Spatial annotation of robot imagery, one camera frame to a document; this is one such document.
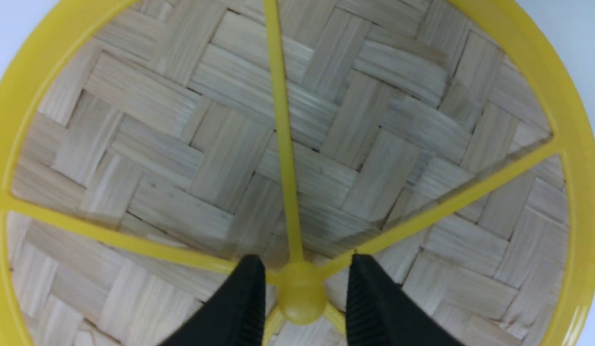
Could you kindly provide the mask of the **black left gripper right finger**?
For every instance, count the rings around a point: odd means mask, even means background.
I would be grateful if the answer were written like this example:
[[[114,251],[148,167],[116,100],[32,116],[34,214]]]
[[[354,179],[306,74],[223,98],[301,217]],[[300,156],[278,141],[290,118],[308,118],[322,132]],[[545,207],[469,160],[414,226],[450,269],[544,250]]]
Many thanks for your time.
[[[346,296],[350,346],[460,346],[387,275],[373,256],[353,254]]]

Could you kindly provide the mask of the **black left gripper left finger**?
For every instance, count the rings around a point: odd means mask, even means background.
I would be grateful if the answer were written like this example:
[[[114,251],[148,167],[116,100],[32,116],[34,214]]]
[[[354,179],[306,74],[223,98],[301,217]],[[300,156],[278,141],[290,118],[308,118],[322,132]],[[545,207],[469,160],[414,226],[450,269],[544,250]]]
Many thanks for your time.
[[[260,257],[244,256],[214,295],[162,346],[261,346],[266,286]]]

